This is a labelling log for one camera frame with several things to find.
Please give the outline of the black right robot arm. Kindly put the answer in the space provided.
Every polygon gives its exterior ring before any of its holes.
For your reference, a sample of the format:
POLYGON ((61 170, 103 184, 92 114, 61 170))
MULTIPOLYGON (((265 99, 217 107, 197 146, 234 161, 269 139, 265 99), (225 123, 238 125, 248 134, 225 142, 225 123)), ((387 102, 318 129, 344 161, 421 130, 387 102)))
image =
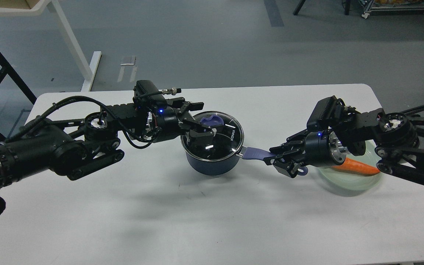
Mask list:
POLYGON ((317 102, 306 129, 270 148, 264 158, 285 176, 301 167, 342 166, 347 153, 362 156, 366 141, 375 143, 376 168, 383 173, 424 185, 424 105, 402 112, 382 108, 358 112, 335 96, 317 102))

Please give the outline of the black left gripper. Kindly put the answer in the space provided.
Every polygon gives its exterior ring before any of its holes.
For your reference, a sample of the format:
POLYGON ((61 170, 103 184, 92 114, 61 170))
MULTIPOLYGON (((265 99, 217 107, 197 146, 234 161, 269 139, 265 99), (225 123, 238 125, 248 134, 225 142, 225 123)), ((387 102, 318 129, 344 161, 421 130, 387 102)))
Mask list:
POLYGON ((163 142, 186 134, 186 146, 205 148, 212 145, 218 125, 192 126, 191 111, 202 110, 204 102, 186 101, 183 97, 155 101, 149 107, 153 118, 152 142, 163 142))

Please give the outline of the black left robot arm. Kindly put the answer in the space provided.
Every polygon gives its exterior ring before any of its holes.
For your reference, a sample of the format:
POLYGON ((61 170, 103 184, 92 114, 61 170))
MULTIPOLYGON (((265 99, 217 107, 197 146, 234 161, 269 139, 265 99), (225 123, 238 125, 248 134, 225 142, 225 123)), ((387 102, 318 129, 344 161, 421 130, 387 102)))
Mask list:
MULTIPOLYGON (((160 95, 113 106, 86 96, 65 98, 0 142, 0 189, 47 169, 75 181, 113 165, 125 155, 119 131, 136 149, 183 135, 209 142, 212 126, 190 115, 203 106, 160 95)), ((5 208, 0 197, 0 215, 5 208)))

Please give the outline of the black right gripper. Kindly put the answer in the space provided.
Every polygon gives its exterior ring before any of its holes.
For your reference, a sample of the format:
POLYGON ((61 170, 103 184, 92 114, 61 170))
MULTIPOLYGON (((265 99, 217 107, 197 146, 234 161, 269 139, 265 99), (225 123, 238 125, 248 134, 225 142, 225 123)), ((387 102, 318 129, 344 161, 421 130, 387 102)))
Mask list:
POLYGON ((314 167, 340 166, 345 162, 347 156, 346 148, 334 131, 309 132, 308 129, 287 137, 281 145, 269 148, 269 152, 280 155, 297 149, 300 151, 304 149, 304 158, 303 156, 271 158, 271 165, 278 173, 289 178, 306 176, 308 174, 306 165, 314 167))

